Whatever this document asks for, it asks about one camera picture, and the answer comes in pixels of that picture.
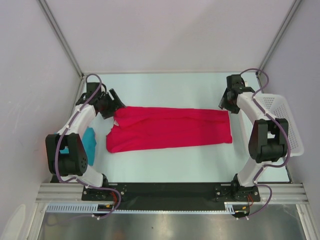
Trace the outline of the red t shirt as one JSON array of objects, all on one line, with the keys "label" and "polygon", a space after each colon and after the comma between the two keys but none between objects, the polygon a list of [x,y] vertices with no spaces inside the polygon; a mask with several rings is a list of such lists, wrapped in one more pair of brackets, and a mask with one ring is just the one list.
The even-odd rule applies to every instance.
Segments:
[{"label": "red t shirt", "polygon": [[128,106],[113,117],[106,136],[109,153],[231,144],[227,111]]}]

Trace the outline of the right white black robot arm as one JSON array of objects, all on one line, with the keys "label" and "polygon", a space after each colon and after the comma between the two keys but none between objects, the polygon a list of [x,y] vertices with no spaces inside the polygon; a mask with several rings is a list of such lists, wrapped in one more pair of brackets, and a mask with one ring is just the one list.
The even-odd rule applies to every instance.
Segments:
[{"label": "right white black robot arm", "polygon": [[282,168],[286,164],[276,164],[285,158],[289,160],[291,147],[288,138],[289,122],[277,118],[267,111],[256,99],[257,92],[246,86],[240,74],[226,78],[226,89],[219,103],[221,109],[232,114],[243,111],[252,123],[248,141],[249,159],[230,184],[230,197],[243,202],[249,196],[258,194],[258,179],[267,168]]}]

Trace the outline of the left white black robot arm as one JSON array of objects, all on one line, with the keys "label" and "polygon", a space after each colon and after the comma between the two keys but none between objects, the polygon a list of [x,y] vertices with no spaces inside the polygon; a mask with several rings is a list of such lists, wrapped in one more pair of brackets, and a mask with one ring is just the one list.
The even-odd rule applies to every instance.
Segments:
[{"label": "left white black robot arm", "polygon": [[93,194],[100,200],[110,196],[107,177],[89,166],[83,136],[98,114],[108,119],[124,107],[114,89],[107,90],[100,82],[86,84],[86,92],[75,103],[67,123],[57,133],[45,138],[48,168],[60,183],[78,182],[86,188],[93,188]]}]

